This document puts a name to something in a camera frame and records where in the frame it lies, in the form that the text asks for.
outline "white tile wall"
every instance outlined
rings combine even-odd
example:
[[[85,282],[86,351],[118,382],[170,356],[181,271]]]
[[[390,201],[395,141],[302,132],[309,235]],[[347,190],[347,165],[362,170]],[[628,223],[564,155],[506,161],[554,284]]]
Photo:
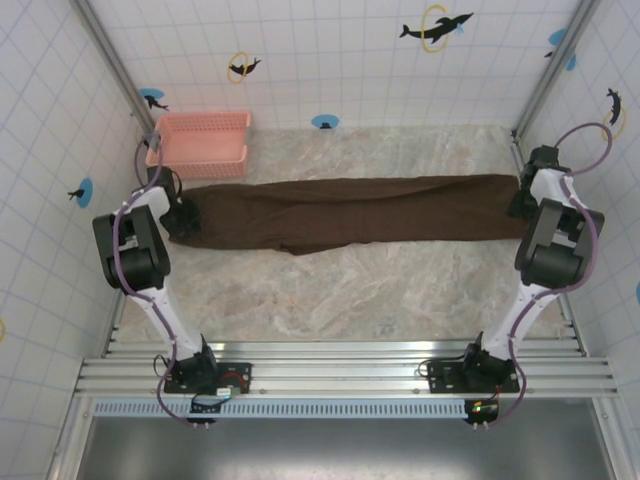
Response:
[[[67,0],[1,8],[0,477],[44,478],[110,319],[91,220],[134,186],[135,124]],[[81,210],[66,192],[86,176]]]
[[[576,180],[591,208],[605,213],[599,264],[591,281],[570,294],[591,353],[608,355],[632,421],[629,448],[634,458],[640,436],[640,7],[632,0],[603,2],[577,49],[578,64],[565,72],[546,102],[527,143],[553,144],[572,126],[603,121],[611,108],[607,89],[618,91],[623,117],[612,127],[618,135],[598,172]],[[596,130],[576,134],[561,148],[563,162],[586,166],[603,151]]]
[[[342,125],[488,123],[513,127],[577,0],[456,1],[437,18],[474,13],[446,48],[423,51],[433,2],[386,0],[95,1],[139,88],[165,93],[172,112],[248,109],[259,128],[312,128],[321,113]],[[242,83],[231,58],[261,60]],[[236,65],[243,63],[240,58]],[[152,109],[154,115],[163,110]]]

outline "metal frame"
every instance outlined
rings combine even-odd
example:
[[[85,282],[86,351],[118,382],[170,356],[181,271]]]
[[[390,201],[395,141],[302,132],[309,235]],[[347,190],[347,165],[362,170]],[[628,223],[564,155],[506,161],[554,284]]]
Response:
[[[100,55],[102,55],[104,63],[116,80],[118,87],[120,87],[120,91],[124,95],[129,107],[131,107],[131,111],[140,123],[142,130],[144,133],[153,132],[156,122],[142,101],[138,89],[131,80],[111,40],[109,40],[109,36],[102,26],[102,23],[100,23],[100,19],[96,15],[91,2],[89,0],[69,0],[69,3],[78,14],[78,17],[80,17],[85,30],[91,37],[91,40],[93,40]]]
[[[90,1],[70,0],[70,3],[114,75],[142,129],[147,133],[151,132],[155,122]],[[562,42],[513,132],[516,144],[530,129],[599,4],[600,0],[580,2]],[[516,145],[513,151],[516,163],[522,162],[520,148]],[[522,365],[530,384],[527,398],[593,398],[613,470],[621,480],[632,478],[626,450],[621,448],[624,441],[620,425],[617,417],[609,413],[613,412],[612,398],[617,397],[618,393],[608,361],[606,358],[585,356],[579,333],[574,330],[568,301],[566,297],[561,297],[559,301],[566,320],[561,338],[525,340],[520,350]],[[76,398],[54,456],[49,475],[51,480],[76,478],[94,415],[100,415],[101,411],[114,405],[116,407],[113,408],[137,405],[136,415],[145,415],[145,411],[157,412],[151,403],[155,401],[157,386],[151,359],[156,353],[164,351],[164,345],[118,342],[116,324],[122,315],[123,305],[124,296],[120,295],[113,311],[114,327],[103,358],[84,362]],[[237,413],[243,411],[243,400],[257,405],[256,408],[260,405],[278,407],[283,402],[287,405],[302,405],[309,401],[327,401],[333,402],[333,405],[353,401],[365,404],[375,402],[375,405],[383,407],[398,402],[409,405],[435,405],[429,403],[434,401],[445,404],[447,401],[459,402],[460,396],[431,395],[426,380],[417,374],[416,369],[418,363],[426,358],[460,353],[467,343],[464,340],[227,342],[211,346],[222,360],[249,361],[255,365],[252,383],[254,393],[243,396],[242,400],[233,400],[235,403],[230,406]],[[167,398],[167,402],[177,402],[178,406],[184,405],[186,401],[187,397],[183,395]]]
[[[534,89],[527,103],[527,107],[513,131],[513,137],[516,143],[520,143],[520,140],[526,136],[533,125],[538,113],[542,110],[544,102],[551,94],[554,85],[564,71],[571,55],[574,54],[580,37],[582,37],[600,3],[601,0],[583,0],[579,2],[578,10],[571,19],[571,23],[569,23],[562,41],[554,51],[549,66]]]

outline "cable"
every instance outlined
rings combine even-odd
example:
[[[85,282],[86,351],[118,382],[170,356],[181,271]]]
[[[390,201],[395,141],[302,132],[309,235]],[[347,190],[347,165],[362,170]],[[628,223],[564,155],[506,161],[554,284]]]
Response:
[[[247,381],[242,377],[242,375],[240,375],[238,372],[227,372],[224,375],[222,375],[219,379],[218,382],[222,382],[224,380],[226,380],[229,377],[236,377],[238,378],[238,380],[240,380],[240,386],[242,388],[245,388],[247,386]]]
[[[140,155],[140,150],[142,149],[142,146],[146,142],[146,137],[147,135],[144,135],[142,139],[138,142],[138,146],[136,147],[136,153],[133,154],[133,171],[136,173],[136,178],[138,179],[138,183],[140,184],[141,187],[144,187],[145,183],[142,181],[142,177],[140,176],[140,170],[138,170],[138,156]]]
[[[455,362],[456,360],[462,360],[464,358],[464,353],[462,355],[458,355],[457,357],[434,357],[434,358],[427,358],[426,360],[421,361],[418,364],[418,375],[420,375],[422,378],[429,378],[429,375],[423,375],[422,373],[422,367],[424,365],[426,365],[429,362],[433,362],[434,360],[439,360],[439,361],[444,361],[444,362]]]
[[[156,377],[161,377],[161,376],[162,376],[162,375],[160,375],[160,374],[158,373],[158,369],[157,369],[157,367],[156,367],[156,363],[158,362],[158,359],[159,359],[159,358],[161,358],[161,359],[162,359],[162,363],[164,363],[164,368],[167,368],[167,365],[169,365],[169,362],[167,361],[167,359],[166,359],[166,358],[164,358],[164,355],[162,355],[161,353],[159,353],[158,355],[156,355],[156,356],[153,358],[153,371],[155,372]]]
[[[192,424],[186,418],[177,416],[167,407],[167,405],[162,400],[162,387],[167,381],[167,378],[169,377],[171,370],[173,370],[173,367],[176,364],[176,357],[178,355],[178,346],[176,344],[176,336],[173,333],[173,330],[171,329],[171,325],[169,325],[169,322],[164,317],[162,311],[158,308],[158,306],[153,301],[153,299],[151,297],[148,297],[146,295],[142,295],[136,292],[135,290],[133,290],[133,288],[131,288],[131,285],[129,285],[129,282],[124,276],[124,272],[122,270],[122,261],[120,259],[120,249],[118,247],[119,237],[120,237],[120,222],[122,221],[124,212],[127,211],[127,209],[131,205],[133,205],[136,202],[136,200],[138,200],[142,195],[144,195],[149,190],[151,190],[151,188],[153,188],[153,186],[158,181],[158,178],[160,177],[160,170],[162,168],[162,144],[160,143],[160,134],[156,131],[152,132],[150,135],[145,135],[145,137],[143,137],[138,143],[138,147],[136,148],[136,155],[135,155],[136,167],[137,167],[138,153],[140,152],[142,145],[144,144],[145,141],[147,141],[149,145],[151,145],[154,139],[157,141],[157,145],[158,145],[158,165],[156,167],[156,171],[153,177],[151,178],[151,180],[149,181],[149,183],[147,183],[147,185],[142,190],[138,190],[137,192],[134,192],[129,198],[128,202],[125,202],[122,205],[120,210],[118,210],[118,213],[116,214],[116,218],[113,222],[113,231],[112,231],[113,260],[114,260],[116,274],[118,276],[120,285],[122,285],[123,290],[128,295],[139,298],[140,300],[144,300],[145,302],[151,305],[153,312],[158,316],[158,319],[160,320],[165,330],[167,331],[167,334],[169,335],[169,339],[171,341],[171,360],[169,361],[169,365],[167,365],[167,369],[165,370],[164,374],[160,377],[160,381],[158,382],[158,387],[156,388],[156,398],[158,399],[158,403],[160,404],[160,407],[165,411],[165,413],[169,415],[171,418],[182,423],[183,425],[191,427]],[[135,170],[136,170],[136,176],[138,177],[138,181],[140,181],[140,184],[142,185],[142,179],[140,178],[138,169],[135,168]]]
[[[560,179],[560,188],[562,188],[562,192],[568,197],[569,203],[572,206],[574,206],[576,210],[578,210],[585,219],[585,223],[587,225],[587,228],[589,229],[589,237],[591,240],[591,261],[589,262],[589,265],[587,265],[587,269],[585,270],[584,275],[577,283],[569,287],[558,288],[556,290],[549,290],[546,292],[539,293],[538,295],[533,297],[533,299],[527,304],[524,310],[520,312],[520,315],[518,315],[518,317],[516,318],[516,321],[513,323],[513,327],[511,327],[511,331],[509,332],[509,355],[511,357],[511,361],[513,362],[513,365],[516,367],[516,370],[518,371],[518,373],[520,374],[520,377],[522,378],[522,386],[520,388],[520,394],[518,395],[518,398],[516,398],[515,402],[511,405],[511,407],[509,407],[509,409],[503,415],[500,415],[500,417],[498,417],[492,423],[493,426],[500,424],[506,418],[508,418],[511,414],[513,414],[513,412],[522,403],[522,400],[524,399],[524,395],[527,391],[527,376],[525,375],[524,370],[522,369],[522,366],[520,365],[520,363],[518,362],[518,359],[516,358],[515,346],[513,344],[513,339],[516,336],[516,331],[518,330],[520,323],[522,323],[522,320],[524,319],[524,317],[527,315],[527,313],[529,313],[529,311],[535,306],[536,302],[538,302],[540,299],[547,297],[549,295],[560,295],[562,293],[572,292],[573,290],[576,290],[582,287],[591,278],[591,275],[593,274],[593,270],[596,265],[596,261],[598,258],[598,230],[596,229],[596,225],[593,221],[593,218],[591,218],[591,215],[589,214],[587,209],[584,208],[584,206],[579,201],[577,201],[573,195],[571,195],[569,185],[567,184],[567,179],[570,177],[575,177],[577,175],[582,175],[583,173],[590,172],[594,168],[598,167],[602,162],[604,162],[605,158],[607,158],[607,156],[611,152],[611,148],[613,146],[613,134],[611,133],[611,130],[609,130],[609,128],[606,125],[603,125],[602,123],[597,123],[597,122],[583,123],[582,125],[578,125],[577,127],[572,128],[567,133],[565,133],[562,137],[560,137],[560,139],[554,145],[554,148],[558,148],[558,146],[572,133],[575,133],[578,130],[581,130],[587,127],[598,127],[604,131],[605,135],[607,136],[607,148],[605,149],[602,156],[592,165],[589,165],[588,167],[583,168],[581,170],[577,170],[575,172],[565,173]]]

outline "vent grille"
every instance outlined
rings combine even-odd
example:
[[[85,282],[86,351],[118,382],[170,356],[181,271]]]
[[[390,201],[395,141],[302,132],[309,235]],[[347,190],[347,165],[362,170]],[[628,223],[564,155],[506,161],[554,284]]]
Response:
[[[165,400],[176,415],[189,415],[189,399]],[[155,399],[112,398],[96,404],[96,417],[164,417]],[[466,418],[464,400],[231,400],[219,414],[194,414],[206,418]]]

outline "metal bar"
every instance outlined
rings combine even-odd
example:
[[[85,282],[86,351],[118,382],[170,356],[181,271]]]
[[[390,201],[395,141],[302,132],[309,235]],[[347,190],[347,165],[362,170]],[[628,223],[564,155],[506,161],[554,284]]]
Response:
[[[253,393],[243,398],[429,398],[428,384],[417,371],[420,361],[462,351],[466,344],[230,342],[212,344],[212,348],[221,359],[253,363]],[[529,341],[529,355],[521,357],[531,389],[528,394],[539,398],[617,395],[607,360],[582,357],[576,345],[575,341],[565,346],[561,340]],[[121,350],[122,356],[86,360],[77,394],[152,397],[158,384],[152,367],[157,350],[144,351],[148,344],[129,347]],[[563,356],[567,347],[575,356]]]
[[[91,397],[74,399],[61,441],[54,452],[47,480],[70,480],[78,477],[80,463],[91,430],[95,400]]]
[[[442,340],[420,342],[220,342],[209,343],[213,352],[221,358],[238,356],[259,358],[430,358],[464,352],[473,340]],[[125,343],[112,342],[108,357],[153,356],[165,353],[161,342]],[[556,354],[580,355],[578,343],[571,339],[524,340],[519,353],[527,356],[555,356]]]
[[[611,468],[616,480],[633,480],[639,478],[629,458],[627,445],[622,435],[622,427],[618,415],[609,398],[594,398],[593,407],[600,425]]]
[[[122,60],[118,56],[109,36],[104,27],[100,23],[100,19],[96,15],[95,10],[91,6],[90,0],[69,0],[71,6],[80,17],[82,24],[91,37],[95,47],[102,55],[109,72],[113,75],[120,91],[127,103],[131,107],[133,115],[140,123],[140,127],[145,133],[153,132],[155,122],[149,109],[142,101],[138,89],[136,88],[133,80],[129,76],[127,69],[125,68]]]
[[[190,398],[165,403],[178,416],[191,418],[466,418],[462,399],[233,399],[219,413],[190,413]],[[167,414],[153,398],[103,398],[96,417],[161,417]]]
[[[514,131],[514,138],[517,143],[520,143],[520,140],[526,136],[538,113],[542,110],[542,106],[551,94],[554,85],[565,69],[571,55],[574,54],[580,37],[587,28],[589,21],[600,3],[601,0],[584,0],[578,3],[578,9],[571,19],[562,41],[553,52],[549,66],[534,89],[524,114],[518,121],[518,125]]]
[[[600,363],[560,363],[549,364],[548,362],[535,362],[523,360],[523,368],[526,368],[527,375],[532,376],[555,376],[555,377],[593,377],[593,376],[610,376],[611,370],[606,361],[600,359]],[[378,364],[377,362],[369,362],[369,364],[353,365],[344,361],[340,364],[296,364],[286,365],[279,363],[275,365],[265,365],[262,362],[253,368],[253,377],[255,379],[267,378],[393,378],[404,377],[413,378],[416,376],[417,363],[406,363],[406,361],[398,361],[395,364]],[[139,361],[138,363],[119,364],[101,364],[101,365],[85,365],[82,368],[83,378],[107,378],[107,377],[128,377],[128,378],[147,378],[155,379],[156,374],[153,371],[153,362],[151,359]]]

